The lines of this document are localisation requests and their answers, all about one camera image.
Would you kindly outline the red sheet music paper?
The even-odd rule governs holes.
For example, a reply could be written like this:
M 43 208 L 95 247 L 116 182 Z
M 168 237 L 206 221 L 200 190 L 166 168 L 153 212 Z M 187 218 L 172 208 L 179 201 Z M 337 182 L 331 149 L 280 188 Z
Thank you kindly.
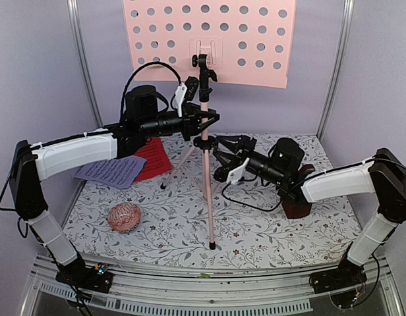
M 171 162 L 164 150 L 160 138 L 154 137 L 135 154 L 144 158 L 146 163 L 134 182 L 140 182 L 159 176 L 171 170 Z

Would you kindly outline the pink music stand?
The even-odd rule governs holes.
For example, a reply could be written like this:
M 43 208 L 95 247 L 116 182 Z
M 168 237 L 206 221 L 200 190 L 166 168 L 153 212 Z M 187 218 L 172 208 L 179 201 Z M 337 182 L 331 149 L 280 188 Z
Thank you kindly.
M 166 65 L 200 82 L 208 109 L 211 83 L 286 88 L 295 1 L 124 1 L 138 81 L 168 81 Z

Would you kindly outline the purple sheet music paper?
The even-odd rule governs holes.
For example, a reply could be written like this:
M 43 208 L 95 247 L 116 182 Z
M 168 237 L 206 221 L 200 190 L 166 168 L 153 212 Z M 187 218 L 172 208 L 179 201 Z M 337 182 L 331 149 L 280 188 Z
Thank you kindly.
M 127 189 L 141 173 L 147 160 L 138 156 L 98 161 L 81 167 L 75 178 L 99 182 L 117 189 Z

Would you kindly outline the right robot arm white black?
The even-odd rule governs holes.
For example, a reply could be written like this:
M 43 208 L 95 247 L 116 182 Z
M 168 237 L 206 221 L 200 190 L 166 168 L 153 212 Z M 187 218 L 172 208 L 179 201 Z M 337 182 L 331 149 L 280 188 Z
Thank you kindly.
M 333 281 L 339 287 L 354 281 L 378 246 L 406 221 L 406 167 L 386 148 L 361 162 L 315 172 L 312 165 L 302 164 L 305 153 L 291 138 L 280 138 L 267 155 L 255 150 L 257 141 L 249 136 L 217 136 L 215 142 L 228 150 L 214 149 L 221 163 L 214 178 L 236 184 L 249 172 L 273 184 L 290 219 L 307 216 L 312 204 L 324 199 L 376 195 L 377 212 L 347 248 L 333 273 Z

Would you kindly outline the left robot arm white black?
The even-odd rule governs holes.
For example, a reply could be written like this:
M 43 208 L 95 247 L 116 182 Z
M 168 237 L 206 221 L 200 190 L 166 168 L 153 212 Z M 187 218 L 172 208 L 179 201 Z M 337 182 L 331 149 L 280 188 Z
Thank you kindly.
M 130 157 L 151 138 L 180 134 L 189 141 L 199 136 L 219 120 L 217 111 L 207 105 L 211 92 L 202 84 L 195 88 L 181 84 L 173 96 L 177 107 L 169 110 L 159 109 L 163 97 L 154 86 L 137 86 L 124 93 L 119 122 L 49 142 L 18 142 L 2 189 L 10 191 L 14 205 L 0 204 L 0 211 L 15 212 L 65 276 L 77 286 L 85 285 L 90 272 L 52 215 L 44 184 L 90 163 Z

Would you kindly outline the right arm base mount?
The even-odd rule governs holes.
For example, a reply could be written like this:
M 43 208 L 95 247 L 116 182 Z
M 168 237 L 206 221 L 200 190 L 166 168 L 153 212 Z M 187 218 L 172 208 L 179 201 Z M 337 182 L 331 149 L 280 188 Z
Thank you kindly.
M 350 262 L 345 255 L 336 268 L 312 273 L 308 283 L 312 286 L 314 293 L 319 294 L 355 286 L 366 281 L 364 267 Z

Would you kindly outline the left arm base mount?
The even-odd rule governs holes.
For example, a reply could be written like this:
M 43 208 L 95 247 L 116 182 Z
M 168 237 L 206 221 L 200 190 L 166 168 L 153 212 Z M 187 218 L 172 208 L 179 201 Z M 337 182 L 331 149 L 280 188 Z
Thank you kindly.
M 60 266 L 55 280 L 71 285 L 73 288 L 81 288 L 108 294 L 113 283 L 114 274 L 111 272 L 99 272 L 95 268 L 87 268 L 83 264 L 71 263 Z

